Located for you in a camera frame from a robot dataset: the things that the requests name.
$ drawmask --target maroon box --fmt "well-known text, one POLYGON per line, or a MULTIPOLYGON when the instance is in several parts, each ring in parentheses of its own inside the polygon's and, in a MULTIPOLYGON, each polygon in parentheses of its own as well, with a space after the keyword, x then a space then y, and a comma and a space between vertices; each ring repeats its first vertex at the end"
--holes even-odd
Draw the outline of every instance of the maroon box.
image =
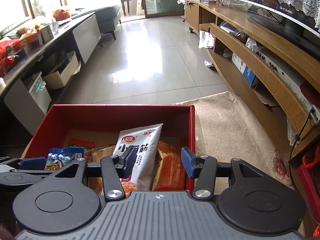
MULTIPOLYGON (((121 130, 163 123, 160 140, 195 152, 195 109, 191 105, 53 105, 38 127, 25 158, 47 157, 70 138, 95 147, 116 143, 121 130)), ((187 178, 186 189, 192 191, 187 178)))

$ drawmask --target white snack bag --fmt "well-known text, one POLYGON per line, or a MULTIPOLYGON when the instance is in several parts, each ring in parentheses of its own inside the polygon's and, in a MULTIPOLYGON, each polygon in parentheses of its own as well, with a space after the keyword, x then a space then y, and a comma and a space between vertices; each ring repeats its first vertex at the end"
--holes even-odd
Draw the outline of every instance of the white snack bag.
POLYGON ((152 171, 163 123, 138 127, 121 131, 113 154, 122 155, 125 150, 134 145, 137 160, 133 166, 130 181, 137 185, 139 191, 148 191, 151 187, 152 171))

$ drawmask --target red box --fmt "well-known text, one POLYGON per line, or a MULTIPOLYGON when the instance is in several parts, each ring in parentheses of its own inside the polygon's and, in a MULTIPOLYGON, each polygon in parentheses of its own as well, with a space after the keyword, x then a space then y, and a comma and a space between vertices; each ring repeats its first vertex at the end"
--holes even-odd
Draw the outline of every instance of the red box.
MULTIPOLYGON (((62 148, 71 129, 118 134, 157 123, 163 123, 161 137, 179 138, 180 147, 188 146, 195 152, 194 106, 53 105, 38 127, 25 158, 47 157, 49 149, 62 148)), ((193 187, 194 181, 187 178, 186 189, 191 192, 193 187)))

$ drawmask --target table top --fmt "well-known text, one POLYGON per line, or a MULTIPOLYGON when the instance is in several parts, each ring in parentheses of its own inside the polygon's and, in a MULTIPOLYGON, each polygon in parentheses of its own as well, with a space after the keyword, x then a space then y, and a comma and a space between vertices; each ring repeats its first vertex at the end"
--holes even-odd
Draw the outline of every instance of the table top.
POLYGON ((22 60, 20 60, 3 78, 0 78, 0 96, 8 89, 13 81, 18 77, 18 75, 35 59, 40 58, 41 55, 59 38, 65 35, 67 32, 73 30, 80 23, 91 17, 94 13, 86 14, 80 16, 76 19, 71 20, 70 22, 62 25, 58 28, 58 34, 47 43, 33 48, 30 53, 22 60))

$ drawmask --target tiled floor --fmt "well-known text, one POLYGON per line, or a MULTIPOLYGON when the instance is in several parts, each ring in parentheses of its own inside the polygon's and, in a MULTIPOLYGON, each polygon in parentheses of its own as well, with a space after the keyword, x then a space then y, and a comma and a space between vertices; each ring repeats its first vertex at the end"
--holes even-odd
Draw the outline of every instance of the tiled floor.
POLYGON ((179 17, 118 25, 103 35, 65 93, 67 104, 173 104, 227 90, 179 17))

